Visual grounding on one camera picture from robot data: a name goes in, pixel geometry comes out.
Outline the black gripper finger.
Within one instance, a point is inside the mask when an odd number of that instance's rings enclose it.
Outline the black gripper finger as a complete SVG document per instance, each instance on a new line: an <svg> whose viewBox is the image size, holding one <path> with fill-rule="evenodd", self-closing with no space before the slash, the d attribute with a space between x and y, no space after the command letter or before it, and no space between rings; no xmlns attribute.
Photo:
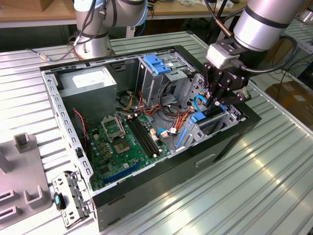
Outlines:
<svg viewBox="0 0 313 235"><path fill-rule="evenodd" d="M222 72L210 63L204 63L203 65L204 84L208 92L208 100L205 103L207 113L213 109L215 102L221 98L220 94L220 79Z"/></svg>
<svg viewBox="0 0 313 235"><path fill-rule="evenodd" d="M220 100L214 102L215 106L228 106L243 103L245 101L245 94L243 92L237 92L233 96L223 97Z"/></svg>

